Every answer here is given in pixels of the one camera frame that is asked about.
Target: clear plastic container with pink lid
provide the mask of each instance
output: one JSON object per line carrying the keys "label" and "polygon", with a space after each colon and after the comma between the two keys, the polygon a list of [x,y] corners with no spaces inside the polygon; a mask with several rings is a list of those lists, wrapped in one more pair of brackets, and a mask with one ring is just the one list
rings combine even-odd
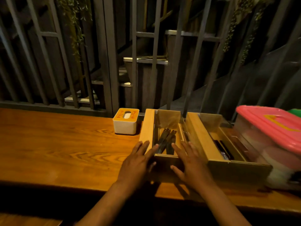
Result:
{"label": "clear plastic container with pink lid", "polygon": [[301,118],[278,108],[236,108],[234,128],[273,166],[266,185],[301,190]]}

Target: green object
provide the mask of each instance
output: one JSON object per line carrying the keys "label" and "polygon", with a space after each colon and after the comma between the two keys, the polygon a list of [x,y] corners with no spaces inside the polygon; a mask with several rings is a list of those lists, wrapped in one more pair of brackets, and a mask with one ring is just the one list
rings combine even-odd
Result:
{"label": "green object", "polygon": [[296,115],[297,117],[301,117],[301,109],[294,108],[294,109],[288,110],[288,112]]}

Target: hand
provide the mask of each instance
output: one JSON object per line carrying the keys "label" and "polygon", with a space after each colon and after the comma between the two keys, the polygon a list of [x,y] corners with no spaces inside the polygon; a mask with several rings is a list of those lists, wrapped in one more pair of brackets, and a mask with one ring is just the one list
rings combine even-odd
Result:
{"label": "hand", "polygon": [[156,165],[156,162],[153,162],[148,167],[148,161],[155,155],[159,145],[156,144],[145,154],[149,144],[149,141],[145,141],[144,144],[142,144],[142,141],[139,141],[131,154],[122,163],[116,183],[120,184],[129,196],[141,184],[146,173],[150,172],[152,167]]}
{"label": "hand", "polygon": [[202,193],[210,189],[210,187],[216,186],[216,184],[196,147],[191,142],[189,142],[188,145],[181,141],[181,144],[186,152],[178,148],[175,144],[172,144],[172,147],[178,157],[183,161],[185,171],[182,172],[173,165],[170,166],[170,168],[183,182],[202,195]]}

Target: forearm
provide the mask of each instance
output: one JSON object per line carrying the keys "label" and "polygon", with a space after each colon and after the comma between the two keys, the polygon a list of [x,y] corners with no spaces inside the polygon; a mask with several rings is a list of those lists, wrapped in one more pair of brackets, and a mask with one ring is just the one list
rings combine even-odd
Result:
{"label": "forearm", "polygon": [[124,186],[114,183],[76,226],[111,225],[129,196]]}
{"label": "forearm", "polygon": [[198,193],[205,200],[219,225],[251,225],[217,185],[199,189]]}

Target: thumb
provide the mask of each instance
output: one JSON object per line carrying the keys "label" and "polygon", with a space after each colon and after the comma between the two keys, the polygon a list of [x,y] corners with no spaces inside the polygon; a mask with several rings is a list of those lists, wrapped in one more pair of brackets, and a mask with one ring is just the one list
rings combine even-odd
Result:
{"label": "thumb", "polygon": [[184,173],[180,169],[178,169],[178,167],[171,165],[170,168],[173,170],[173,172],[175,172],[179,179],[184,181]]}

